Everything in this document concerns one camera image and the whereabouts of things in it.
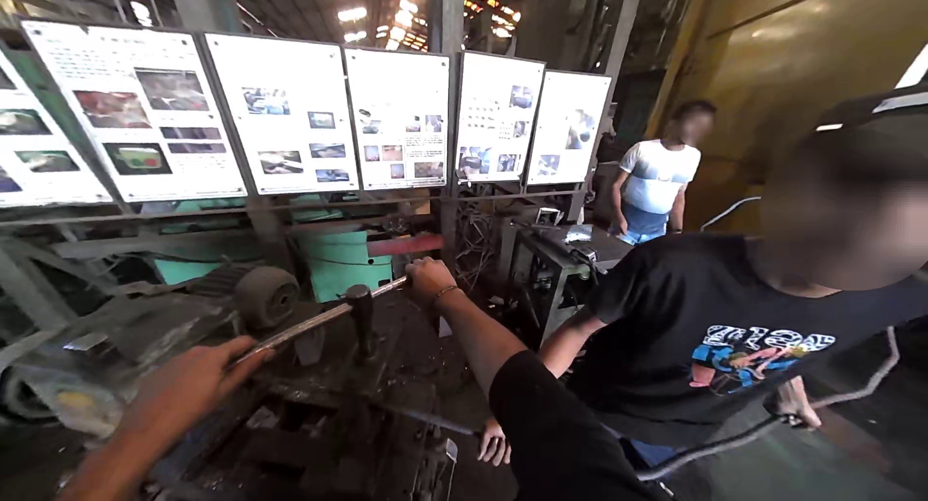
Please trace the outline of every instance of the jeans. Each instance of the jeans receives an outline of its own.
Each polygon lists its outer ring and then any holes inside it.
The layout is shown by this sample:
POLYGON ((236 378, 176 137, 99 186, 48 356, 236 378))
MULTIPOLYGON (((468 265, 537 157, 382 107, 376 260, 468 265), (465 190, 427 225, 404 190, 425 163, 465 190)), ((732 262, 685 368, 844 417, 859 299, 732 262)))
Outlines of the jeans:
POLYGON ((633 440, 632 438, 627 438, 621 435, 619 432, 616 432, 615 429, 609 427, 605 423, 603 423, 602 426, 607 431, 609 431, 609 434, 615 436, 617 439, 626 439, 632 443, 635 451, 638 452, 638 455, 641 456, 641 459, 647 463, 649 467, 654 467, 660 463, 663 463, 667 459, 676 456, 684 450, 669 446, 652 445, 645 442, 640 442, 638 440, 633 440))

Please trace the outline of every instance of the graphic t-shirt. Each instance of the graphic t-shirt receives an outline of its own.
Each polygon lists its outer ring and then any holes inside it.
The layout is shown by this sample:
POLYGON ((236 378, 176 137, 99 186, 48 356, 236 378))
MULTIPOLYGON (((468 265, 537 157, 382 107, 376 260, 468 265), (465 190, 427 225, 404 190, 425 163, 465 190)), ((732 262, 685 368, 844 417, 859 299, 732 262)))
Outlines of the graphic t-shirt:
POLYGON ((690 446, 823 356, 928 314, 928 284, 787 295, 756 275, 743 236, 674 234, 632 249, 586 305, 608 325, 570 388, 622 434, 690 446))
POLYGON ((641 234, 662 231, 680 187, 692 181, 699 160, 700 151, 688 145, 681 151, 670 151, 659 139, 633 145, 619 162, 629 173, 622 190, 622 214, 628 230, 641 234))

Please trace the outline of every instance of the sleeve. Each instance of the sleeve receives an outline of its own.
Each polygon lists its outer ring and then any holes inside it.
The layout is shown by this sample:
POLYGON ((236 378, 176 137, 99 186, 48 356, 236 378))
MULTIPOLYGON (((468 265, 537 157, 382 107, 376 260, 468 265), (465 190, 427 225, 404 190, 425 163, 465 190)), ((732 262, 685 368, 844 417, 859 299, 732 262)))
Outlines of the sleeve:
POLYGON ((654 499, 619 441, 535 354, 509 358, 489 399, 512 443, 519 499, 654 499))
POLYGON ((648 249, 635 247, 622 258, 586 297, 586 307, 605 324, 629 314, 641 303, 651 286, 653 272, 648 249))
POLYGON ((622 171, 626 173, 632 172, 632 169, 635 168, 635 164, 638 163, 638 158, 641 156, 640 151, 640 144, 635 144, 625 152, 625 156, 623 156, 622 160, 619 161, 619 167, 622 169, 622 171))

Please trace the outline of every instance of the metal piece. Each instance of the metal piece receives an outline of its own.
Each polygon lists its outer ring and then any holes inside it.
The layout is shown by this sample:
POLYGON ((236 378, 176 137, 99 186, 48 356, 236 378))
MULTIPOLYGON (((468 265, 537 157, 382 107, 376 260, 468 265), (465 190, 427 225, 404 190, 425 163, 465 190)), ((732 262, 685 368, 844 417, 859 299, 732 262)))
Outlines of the metal piece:
MULTIPOLYGON (((401 276, 400 278, 397 278, 396 280, 393 280, 387 283, 386 285, 383 285, 383 286, 380 286, 374 289, 370 293, 370 296, 374 298, 384 293, 388 293, 394 289, 398 289, 404 283, 406 283, 406 277, 401 276)), ((352 308, 353 307, 351 305, 347 303, 342 303, 341 305, 334 307, 332 309, 326 310, 325 312, 317 316, 314 316, 310 318, 309 320, 306 320, 305 322, 296 324, 293 327, 290 327, 289 329, 286 329, 285 331, 280 332, 272 336, 271 338, 266 339, 265 341, 262 341, 258 345, 254 346, 253 349, 251 349, 248 353, 245 353, 244 355, 242 355, 240 358, 238 358, 238 360, 233 362, 232 365, 229 365, 229 367, 233 367, 235 365, 240 364, 241 362, 250 358, 253 354, 260 353, 261 351, 266 351, 268 349, 273 349, 275 347, 279 347, 280 345, 287 343, 294 337, 299 336, 300 334, 310 329, 314 329, 329 320, 334 320, 335 318, 342 316, 342 314, 351 312, 352 308)))
POLYGON ((625 47, 628 44, 628 36, 632 32, 632 26, 635 25, 635 15, 638 13, 639 0, 622 0, 622 11, 619 12, 619 20, 615 24, 615 32, 612 34, 612 45, 609 47, 609 58, 606 61, 605 73, 612 77, 609 83, 609 90, 606 91, 606 104, 602 108, 602 115, 599 116, 599 128, 596 131, 596 139, 593 141, 593 154, 589 157, 589 168, 586 171, 586 179, 581 186, 580 193, 574 195, 571 199, 571 208, 567 212, 568 221, 576 221, 580 216, 580 210, 584 206, 584 197, 586 189, 593 183, 593 172, 596 170, 596 153, 599 149, 599 139, 602 133, 609 127, 609 103, 612 102, 612 96, 615 94, 615 85, 619 78, 619 72, 622 68, 622 59, 625 56, 625 47))
POLYGON ((358 283, 348 287, 345 299, 351 305, 354 333, 357 335, 357 358, 361 361, 369 360, 377 349, 373 323, 374 297, 370 295, 367 285, 358 283))

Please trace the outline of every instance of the white poster board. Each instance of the white poster board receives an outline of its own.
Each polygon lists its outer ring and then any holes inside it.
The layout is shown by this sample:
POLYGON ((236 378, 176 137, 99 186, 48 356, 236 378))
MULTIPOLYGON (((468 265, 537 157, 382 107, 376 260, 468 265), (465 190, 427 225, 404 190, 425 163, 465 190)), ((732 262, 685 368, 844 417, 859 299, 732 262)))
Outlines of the white poster board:
POLYGON ((246 194, 190 34, 22 27, 125 201, 246 194))
POLYGON ((582 182, 611 78, 545 72, 527 184, 582 182))
POLYGON ((365 189, 445 185, 450 61, 345 49, 365 189))
POLYGON ((522 177, 544 70, 533 60, 464 53, 455 148, 460 182, 522 177))
POLYGON ((214 33, 206 43, 259 193, 358 189, 337 45, 214 33))
POLYGON ((112 202, 3 53, 0 70, 0 207, 112 202))

